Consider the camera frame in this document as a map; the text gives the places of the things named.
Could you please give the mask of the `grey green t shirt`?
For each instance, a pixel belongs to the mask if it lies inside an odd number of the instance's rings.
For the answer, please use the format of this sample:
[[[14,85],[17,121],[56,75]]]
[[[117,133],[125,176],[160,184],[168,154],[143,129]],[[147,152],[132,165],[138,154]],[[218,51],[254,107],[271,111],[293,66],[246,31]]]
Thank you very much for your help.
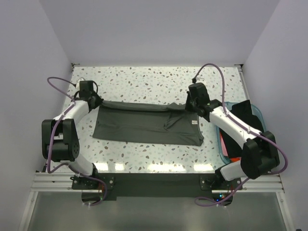
[[[103,101],[93,138],[152,144],[201,146],[198,115],[185,105]]]

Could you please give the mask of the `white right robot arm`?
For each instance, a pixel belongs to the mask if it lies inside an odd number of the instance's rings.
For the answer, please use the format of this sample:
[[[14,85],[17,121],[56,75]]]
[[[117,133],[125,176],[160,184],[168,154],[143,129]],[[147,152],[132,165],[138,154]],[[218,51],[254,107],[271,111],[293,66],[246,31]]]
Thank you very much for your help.
[[[274,135],[261,132],[234,116],[218,100],[192,97],[187,93],[185,109],[195,112],[222,129],[241,148],[240,160],[226,164],[215,171],[211,187],[226,189],[231,181],[241,177],[257,179],[280,164]]]

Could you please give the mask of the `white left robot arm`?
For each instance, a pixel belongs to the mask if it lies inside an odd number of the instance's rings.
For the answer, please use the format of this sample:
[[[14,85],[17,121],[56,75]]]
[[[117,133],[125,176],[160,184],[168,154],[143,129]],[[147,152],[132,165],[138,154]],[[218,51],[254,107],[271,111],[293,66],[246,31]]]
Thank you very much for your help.
[[[103,99],[94,94],[72,99],[70,105],[54,119],[46,119],[41,124],[42,154],[47,160],[46,170],[54,173],[67,166],[89,189],[96,188],[100,180],[96,166],[80,153],[76,125],[93,109],[101,105]]]

